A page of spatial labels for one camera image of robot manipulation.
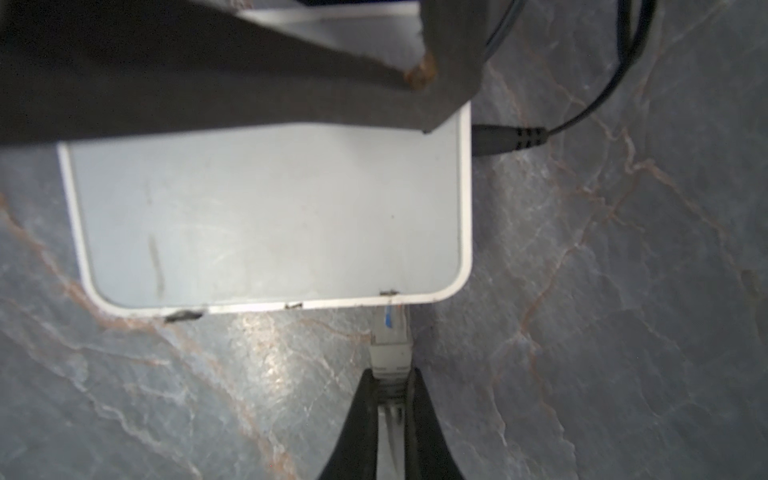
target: black mark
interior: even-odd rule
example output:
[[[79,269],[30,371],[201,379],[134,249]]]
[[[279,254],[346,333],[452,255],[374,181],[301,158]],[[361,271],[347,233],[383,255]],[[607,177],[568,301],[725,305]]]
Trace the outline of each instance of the black mark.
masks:
[[[185,322],[187,320],[197,320],[205,315],[203,310],[179,310],[165,317],[164,323]]]

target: marble surface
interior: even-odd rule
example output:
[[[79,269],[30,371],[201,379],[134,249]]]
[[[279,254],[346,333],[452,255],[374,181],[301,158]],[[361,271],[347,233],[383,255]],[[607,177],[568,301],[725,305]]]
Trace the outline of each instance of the marble surface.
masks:
[[[475,120],[577,112],[614,9],[528,0]],[[760,0],[660,2],[593,118],[475,160],[472,277],[412,310],[467,479],[768,477],[765,25]],[[0,192],[0,478],[317,476],[373,310],[105,316],[53,146],[0,151]]]

